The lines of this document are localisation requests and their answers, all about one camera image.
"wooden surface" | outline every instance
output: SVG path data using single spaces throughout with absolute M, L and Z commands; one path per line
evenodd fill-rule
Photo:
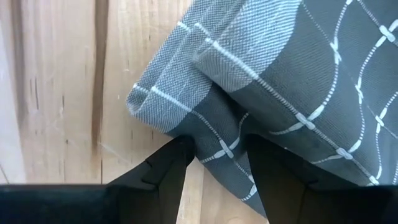
M 107 183 L 170 138 L 125 99 L 184 0 L 0 0 L 0 184 Z M 197 160 L 178 223 L 265 223 Z

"light wood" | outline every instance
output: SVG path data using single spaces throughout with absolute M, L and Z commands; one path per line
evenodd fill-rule
M 10 68 L 0 110 L 15 127 L 12 138 L 0 138 L 19 144 L 1 145 L 0 155 L 23 154 L 19 164 L 0 158 L 0 183 L 18 172 L 28 183 L 105 184 L 169 141 L 132 118 L 125 100 L 190 3 L 0 1 L 0 65 Z M 9 163 L 13 170 L 4 169 Z M 177 223 L 265 222 L 197 160 L 188 167 Z

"wooden plank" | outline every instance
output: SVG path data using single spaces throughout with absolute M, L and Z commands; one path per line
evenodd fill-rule
M 17 105 L 12 87 L 12 73 L 9 70 L 13 64 L 6 46 L 11 43 L 10 2 L 0 4 L 0 183 L 20 184 L 26 181 L 24 162 L 22 158 L 21 140 L 17 120 Z
M 24 68 L 23 60 L 21 60 L 20 56 L 22 50 L 22 26 L 21 21 L 18 19 L 21 15 L 21 12 L 16 10 L 18 7 L 19 1 L 12 0 L 3 0 L 0 1 L 0 23 L 2 26 L 2 37 L 4 41 L 4 46 L 6 49 L 6 58 L 8 62 L 8 72 L 10 74 L 11 85 L 14 95 L 14 101 L 16 106 L 16 113 L 20 115 L 19 108 L 23 107 L 23 105 L 19 105 L 18 97 L 21 96 L 21 93 L 17 92 L 16 82 L 19 77 L 22 75 L 15 75 L 17 73 L 22 73 L 21 69 Z
M 177 2 L 109 2 L 101 145 L 111 153 L 103 156 L 104 182 L 141 163 L 170 140 L 134 119 L 126 108 L 126 97 L 189 6 L 186 2 L 185 7 L 177 10 L 182 1 Z
M 187 168 L 177 224 L 199 224 L 203 198 L 204 166 L 195 159 Z
M 20 120 L 29 182 L 100 183 L 92 147 L 94 0 L 21 2 L 25 105 Z
M 266 219 L 228 192 L 205 171 L 200 223 L 266 223 Z

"black plastic part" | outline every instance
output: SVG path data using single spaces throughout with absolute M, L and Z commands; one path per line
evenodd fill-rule
M 0 186 L 0 223 L 175 223 L 194 155 L 181 136 L 108 185 Z
M 260 136 L 243 144 L 270 223 L 398 223 L 397 187 L 358 187 Z

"checkered fabric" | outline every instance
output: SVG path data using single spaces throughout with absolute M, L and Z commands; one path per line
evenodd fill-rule
M 239 140 L 264 136 L 358 185 L 398 176 L 396 0 L 197 0 L 127 98 L 265 215 Z

